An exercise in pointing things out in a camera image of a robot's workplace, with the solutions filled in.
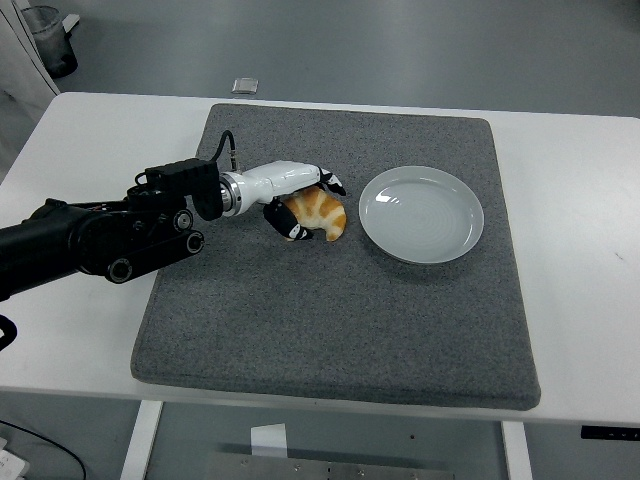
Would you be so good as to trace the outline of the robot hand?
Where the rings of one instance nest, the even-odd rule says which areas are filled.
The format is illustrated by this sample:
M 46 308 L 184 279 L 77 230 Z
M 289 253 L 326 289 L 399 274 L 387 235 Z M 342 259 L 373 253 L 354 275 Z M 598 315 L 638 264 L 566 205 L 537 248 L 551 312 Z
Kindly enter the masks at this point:
M 340 200 L 346 191 L 338 177 L 315 165 L 276 161 L 229 175 L 234 206 L 239 215 L 254 204 L 263 206 L 263 217 L 289 241 L 307 240 L 315 230 L 333 242 L 345 231 L 347 215 Z

